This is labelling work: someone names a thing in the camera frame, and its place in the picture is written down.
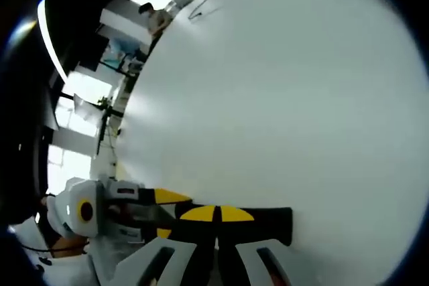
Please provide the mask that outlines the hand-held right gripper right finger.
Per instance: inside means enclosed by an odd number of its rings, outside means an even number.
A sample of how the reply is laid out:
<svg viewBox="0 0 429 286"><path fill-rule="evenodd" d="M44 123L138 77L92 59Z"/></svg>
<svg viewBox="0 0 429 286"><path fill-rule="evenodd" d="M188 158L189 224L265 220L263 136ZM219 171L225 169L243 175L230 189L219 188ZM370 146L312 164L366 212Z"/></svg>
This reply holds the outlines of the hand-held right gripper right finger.
<svg viewBox="0 0 429 286"><path fill-rule="evenodd" d="M217 206L214 221L225 285L304 284L301 258L290 248L291 208Z"/></svg>

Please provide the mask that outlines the person's left hand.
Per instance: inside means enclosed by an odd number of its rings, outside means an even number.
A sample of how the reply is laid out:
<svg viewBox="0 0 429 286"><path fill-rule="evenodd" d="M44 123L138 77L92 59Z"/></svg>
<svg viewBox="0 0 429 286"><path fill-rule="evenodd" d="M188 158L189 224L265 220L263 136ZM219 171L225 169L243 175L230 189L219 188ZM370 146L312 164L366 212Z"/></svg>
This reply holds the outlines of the person's left hand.
<svg viewBox="0 0 429 286"><path fill-rule="evenodd" d="M74 236L72 238L60 237L51 247L54 258L74 257L84 254L87 237Z"/></svg>

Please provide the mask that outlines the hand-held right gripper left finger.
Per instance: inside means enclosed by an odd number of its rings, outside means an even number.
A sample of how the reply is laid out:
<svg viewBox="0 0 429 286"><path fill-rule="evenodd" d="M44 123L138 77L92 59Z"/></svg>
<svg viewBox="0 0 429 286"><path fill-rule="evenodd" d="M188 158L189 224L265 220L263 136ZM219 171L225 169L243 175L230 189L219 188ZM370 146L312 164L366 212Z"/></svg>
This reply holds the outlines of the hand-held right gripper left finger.
<svg viewBox="0 0 429 286"><path fill-rule="evenodd" d="M207 285L213 267L215 206L110 204L99 230L101 285ZM175 224L167 238L130 243L115 225Z"/></svg>

